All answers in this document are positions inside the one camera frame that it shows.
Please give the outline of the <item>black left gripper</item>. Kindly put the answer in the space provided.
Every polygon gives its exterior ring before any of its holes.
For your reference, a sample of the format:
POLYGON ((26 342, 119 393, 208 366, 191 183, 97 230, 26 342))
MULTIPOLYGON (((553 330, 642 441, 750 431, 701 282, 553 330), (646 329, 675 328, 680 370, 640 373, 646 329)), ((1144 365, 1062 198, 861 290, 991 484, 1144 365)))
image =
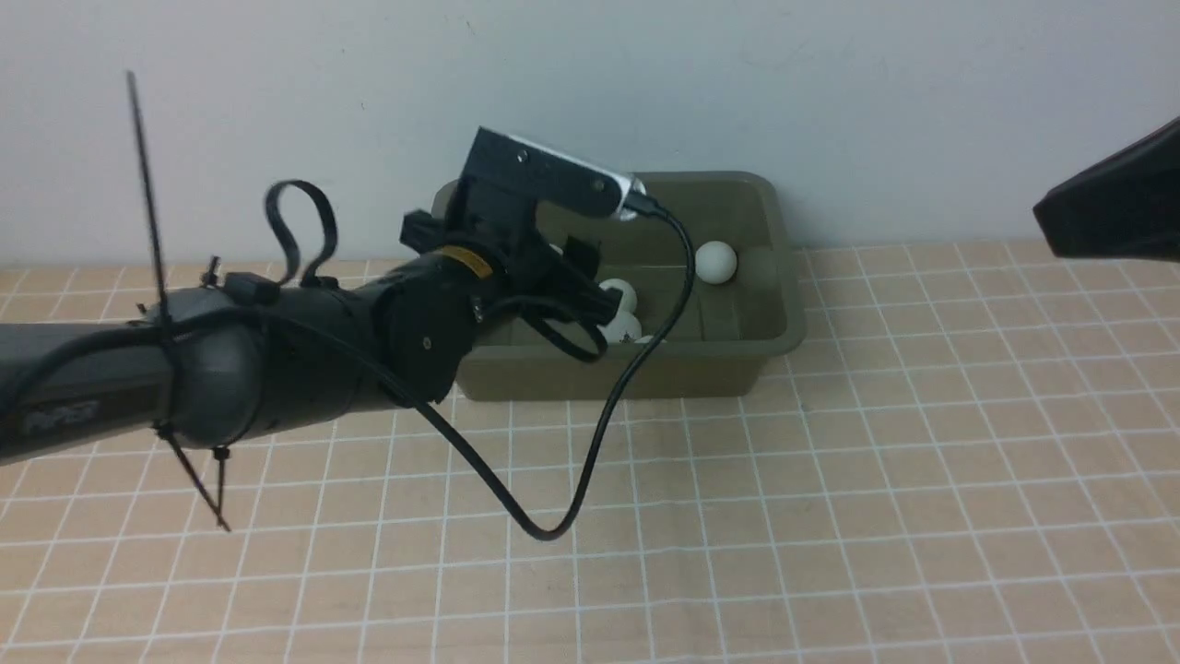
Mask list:
POLYGON ((405 215, 400 242, 422 259, 455 264, 461 277, 431 277, 442 291, 458 295, 460 310, 476 329, 520 318, 565 356, 594 364, 607 354, 599 331, 620 310, 620 297, 607 294, 549 245, 535 213, 490 219, 479 213, 405 215))

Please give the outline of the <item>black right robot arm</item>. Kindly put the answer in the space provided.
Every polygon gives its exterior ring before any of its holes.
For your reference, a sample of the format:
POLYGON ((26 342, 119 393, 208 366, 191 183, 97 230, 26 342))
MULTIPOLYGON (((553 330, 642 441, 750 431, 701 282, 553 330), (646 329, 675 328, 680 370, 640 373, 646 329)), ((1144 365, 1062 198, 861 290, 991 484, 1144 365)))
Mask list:
POLYGON ((1054 186, 1032 215, 1058 259, 1179 261, 1179 121, 1054 186))

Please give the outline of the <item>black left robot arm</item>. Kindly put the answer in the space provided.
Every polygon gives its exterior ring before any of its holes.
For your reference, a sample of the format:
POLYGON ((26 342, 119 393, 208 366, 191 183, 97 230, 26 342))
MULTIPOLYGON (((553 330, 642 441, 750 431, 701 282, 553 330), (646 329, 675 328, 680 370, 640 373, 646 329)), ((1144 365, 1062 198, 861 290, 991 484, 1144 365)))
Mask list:
POLYGON ((191 449, 437 403, 490 326, 522 316, 584 328, 620 310, 594 280, 594 245, 563 251, 535 221, 447 230, 426 211, 400 239, 417 259, 347 290, 243 272, 170 294, 123 324, 4 326, 4 464, 149 425, 191 449))

